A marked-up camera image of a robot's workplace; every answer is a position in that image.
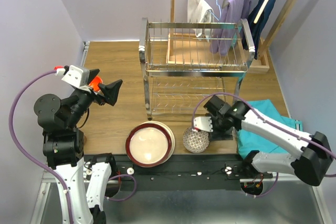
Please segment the metal two-tier dish rack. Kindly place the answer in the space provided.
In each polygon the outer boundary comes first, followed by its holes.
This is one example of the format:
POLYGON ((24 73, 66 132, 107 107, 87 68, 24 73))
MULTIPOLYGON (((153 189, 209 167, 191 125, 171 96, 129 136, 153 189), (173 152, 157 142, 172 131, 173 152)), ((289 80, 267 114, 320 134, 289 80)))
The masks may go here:
POLYGON ((160 114, 190 114, 198 101, 225 90, 237 78, 234 94, 255 56, 249 23, 141 21, 139 60, 149 120, 160 114))

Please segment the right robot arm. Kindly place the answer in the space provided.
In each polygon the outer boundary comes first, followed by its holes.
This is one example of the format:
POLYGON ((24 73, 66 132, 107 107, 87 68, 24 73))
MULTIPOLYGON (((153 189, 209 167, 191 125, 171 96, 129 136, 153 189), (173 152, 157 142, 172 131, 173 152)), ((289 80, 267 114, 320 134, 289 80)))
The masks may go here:
POLYGON ((285 153, 250 151, 241 165, 246 177, 278 172, 295 175, 311 186, 319 186, 327 177, 334 158, 328 138, 323 133, 310 134, 293 129, 265 116, 245 101, 230 105, 217 95, 213 95, 204 108, 212 118, 211 128, 245 130, 285 150, 285 153))

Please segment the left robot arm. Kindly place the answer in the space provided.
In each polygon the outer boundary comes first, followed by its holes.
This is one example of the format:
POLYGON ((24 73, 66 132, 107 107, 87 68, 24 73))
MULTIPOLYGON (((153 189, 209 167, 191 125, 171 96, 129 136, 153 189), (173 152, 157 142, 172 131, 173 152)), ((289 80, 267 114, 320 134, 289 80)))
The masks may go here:
POLYGON ((111 153, 93 156, 86 187, 83 179, 85 136, 77 124, 93 103, 114 106, 123 81, 100 83, 100 91, 95 92, 89 84, 98 73, 99 69, 74 65, 57 68, 53 74, 71 85, 73 93, 65 99, 45 94, 34 104, 38 124, 43 128, 43 154, 47 165, 62 178, 58 190, 64 223, 107 222, 103 202, 108 180, 117 174, 116 160, 111 153))

